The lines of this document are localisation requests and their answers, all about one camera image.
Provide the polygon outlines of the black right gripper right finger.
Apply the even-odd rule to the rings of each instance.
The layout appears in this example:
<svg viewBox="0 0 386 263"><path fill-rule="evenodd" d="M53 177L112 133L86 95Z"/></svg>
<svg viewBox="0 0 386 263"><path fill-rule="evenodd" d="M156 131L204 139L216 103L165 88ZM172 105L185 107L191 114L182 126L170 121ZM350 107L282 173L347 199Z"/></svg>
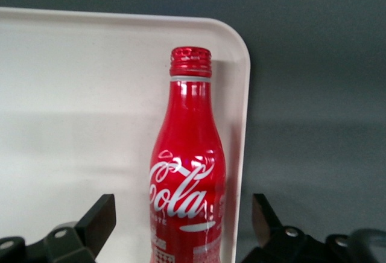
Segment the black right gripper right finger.
<svg viewBox="0 0 386 263"><path fill-rule="evenodd" d="M385 249L383 230L331 234L321 242L297 227L284 226L264 194L253 195L252 225L258 246L244 262L381 262L372 248Z"/></svg>

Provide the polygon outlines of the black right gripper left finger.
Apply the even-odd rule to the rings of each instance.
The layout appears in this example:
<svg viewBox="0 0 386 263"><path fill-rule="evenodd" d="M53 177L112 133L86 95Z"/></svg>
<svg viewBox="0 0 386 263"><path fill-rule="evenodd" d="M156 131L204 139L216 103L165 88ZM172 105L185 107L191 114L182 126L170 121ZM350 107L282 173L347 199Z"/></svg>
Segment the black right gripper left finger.
<svg viewBox="0 0 386 263"><path fill-rule="evenodd" d="M1 238L1 262L95 262L115 226L115 196L104 194L79 221L56 227L38 242Z"/></svg>

